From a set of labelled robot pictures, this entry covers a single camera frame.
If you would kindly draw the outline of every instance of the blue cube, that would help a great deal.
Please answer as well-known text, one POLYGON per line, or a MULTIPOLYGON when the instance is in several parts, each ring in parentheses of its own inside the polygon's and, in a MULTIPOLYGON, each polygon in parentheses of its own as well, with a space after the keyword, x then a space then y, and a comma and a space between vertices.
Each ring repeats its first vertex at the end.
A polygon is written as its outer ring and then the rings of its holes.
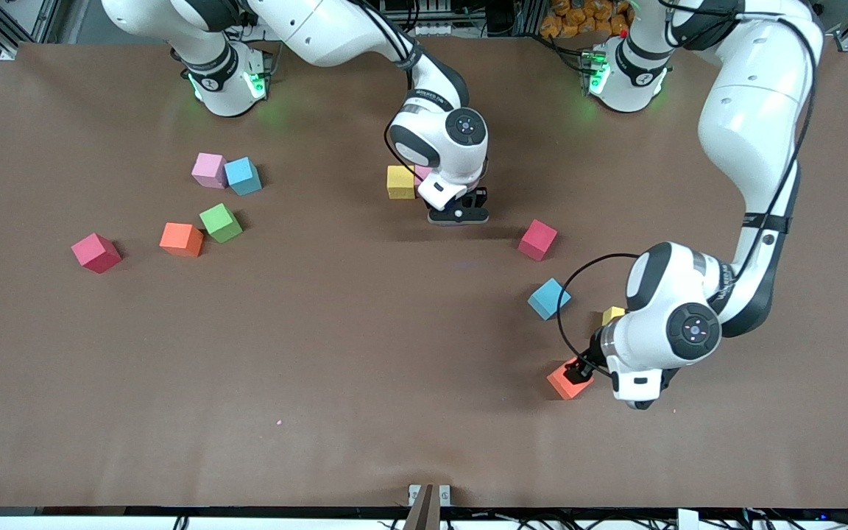
POLYGON ((228 174, 228 185, 238 195, 252 194, 261 188, 257 168, 250 158, 228 162, 225 164, 225 172, 228 174))
MULTIPOLYGON (((535 309, 535 312, 542 319, 550 319, 555 315, 555 310, 558 306, 558 295, 561 293, 562 284, 559 284, 558 281, 555 281, 555 278, 552 278, 546 281, 545 285, 540 286, 538 291, 533 292, 532 296, 529 296, 529 305, 532 306, 532 309, 535 309)), ((565 291, 565 294, 562 295, 562 307, 568 304, 568 300, 571 300, 571 295, 568 294, 568 291, 565 291)))

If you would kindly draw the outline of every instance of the yellow cube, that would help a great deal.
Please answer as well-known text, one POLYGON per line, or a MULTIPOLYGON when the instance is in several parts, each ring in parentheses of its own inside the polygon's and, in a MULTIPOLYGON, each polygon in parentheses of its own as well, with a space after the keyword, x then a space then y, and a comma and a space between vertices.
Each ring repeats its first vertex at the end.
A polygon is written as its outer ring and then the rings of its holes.
POLYGON ((617 317, 622 317, 623 315, 626 315, 625 308, 610 308, 607 311, 604 311, 604 314, 601 316, 601 325, 607 325, 607 322, 610 322, 617 317))
POLYGON ((388 166, 388 198, 414 199, 414 172, 404 166, 388 166))

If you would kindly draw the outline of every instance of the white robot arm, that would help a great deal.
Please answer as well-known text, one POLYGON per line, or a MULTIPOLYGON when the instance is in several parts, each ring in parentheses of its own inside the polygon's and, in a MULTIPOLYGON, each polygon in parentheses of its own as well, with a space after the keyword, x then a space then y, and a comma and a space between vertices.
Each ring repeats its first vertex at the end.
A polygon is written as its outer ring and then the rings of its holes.
POLYGON ((431 57, 364 0, 103 0, 118 27, 167 40, 185 63, 196 95, 219 116, 236 116, 266 97, 264 57, 225 37, 243 11, 256 14, 297 56, 336 66, 366 52, 382 54, 409 75, 411 90, 388 127, 397 153, 433 168, 418 187, 434 224, 486 222, 484 175, 489 140, 468 108, 460 74, 431 57))
POLYGON ((741 191, 746 213, 730 263, 668 241, 640 255, 626 283, 629 313, 596 331, 583 359, 568 367, 575 380, 606 364, 615 398, 645 409, 677 370, 767 318, 799 185, 795 124, 822 39, 799 0, 646 0, 626 39, 596 48, 605 64, 590 93, 623 112, 659 93, 676 47, 721 65, 699 140, 741 191))

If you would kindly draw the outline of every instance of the brown tabletop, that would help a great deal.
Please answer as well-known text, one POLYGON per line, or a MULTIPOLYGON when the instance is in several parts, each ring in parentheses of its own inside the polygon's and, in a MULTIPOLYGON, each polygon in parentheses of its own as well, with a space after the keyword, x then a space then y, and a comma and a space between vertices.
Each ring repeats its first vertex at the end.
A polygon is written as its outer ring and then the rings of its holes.
MULTIPOLYGON (((545 375, 570 353, 526 299, 664 239, 731 258, 743 203, 696 137, 716 70, 678 54, 620 115, 532 41, 427 44, 489 124, 488 225, 387 199, 404 78, 381 57, 286 54, 237 119, 195 103, 164 47, 0 65, 0 504, 371 506, 425 481, 465 506, 848 504, 848 54, 821 64, 771 318, 638 412, 603 379, 557 399, 545 375), (198 151, 249 155, 266 187, 200 187, 198 151), (218 202, 241 236, 156 246, 218 202), (559 230, 542 263, 515 249, 534 218, 559 230), (104 275, 71 255, 93 231, 125 254, 104 275)), ((627 268, 575 282, 577 342, 627 268)))

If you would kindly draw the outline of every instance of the cube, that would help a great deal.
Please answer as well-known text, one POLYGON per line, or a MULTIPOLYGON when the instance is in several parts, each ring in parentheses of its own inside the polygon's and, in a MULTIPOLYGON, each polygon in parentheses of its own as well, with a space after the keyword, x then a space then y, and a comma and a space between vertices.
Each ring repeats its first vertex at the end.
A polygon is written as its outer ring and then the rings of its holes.
POLYGON ((404 166, 388 166, 388 198, 414 199, 414 174, 404 166))
POLYGON ((566 369, 565 367, 569 364, 575 362, 575 359, 569 359, 565 362, 562 362, 561 366, 558 366, 558 369, 555 369, 555 372, 549 373, 545 379, 548 379, 548 382, 552 385, 552 388, 555 389, 555 392, 558 392, 559 396, 562 396, 562 399, 573 399, 575 396, 582 393, 583 389, 588 388, 591 383, 595 381, 592 377, 583 383, 572 383, 568 380, 568 377, 565 376, 566 369))
POLYGON ((235 214, 223 203, 214 208, 206 209, 199 217, 202 218, 202 223, 205 225, 208 235, 220 244, 243 231, 235 214))
POLYGON ((100 234, 90 234, 76 244, 71 245, 71 251, 81 267, 90 269, 98 275, 103 275, 109 268, 122 261, 120 252, 100 234))
POLYGON ((228 185, 238 195, 253 194, 262 188, 260 175, 257 174, 257 168, 250 158, 228 162, 225 164, 225 172, 228 174, 228 185))
POLYGON ((172 255, 197 258, 199 254, 202 254, 202 239, 202 231, 193 225, 185 225, 182 222, 166 222, 159 246, 172 255))
POLYGON ((228 187, 228 177, 225 172, 226 163, 227 161, 222 155, 199 153, 198 158, 195 158, 195 167, 192 168, 191 175, 206 188, 223 190, 223 188, 228 187))
POLYGON ((607 322, 623 315, 626 315, 625 308, 610 308, 601 315, 601 325, 607 325, 607 322))
POLYGON ((431 174, 431 168, 427 166, 414 166, 414 194, 417 195, 417 187, 431 174))
POLYGON ((535 261, 542 261, 551 242, 555 241, 555 235, 558 235, 558 230, 536 219, 529 225, 522 241, 519 241, 519 250, 535 261))
MULTIPOLYGON (((558 306, 558 296, 561 292, 562 284, 559 284, 555 278, 552 278, 540 286, 536 292, 533 292, 532 296, 529 296, 529 305, 546 321, 552 315, 555 315, 555 310, 558 306)), ((568 300, 571 300, 571 295, 566 291, 565 295, 562 295, 562 308, 565 304, 568 304, 568 300)))

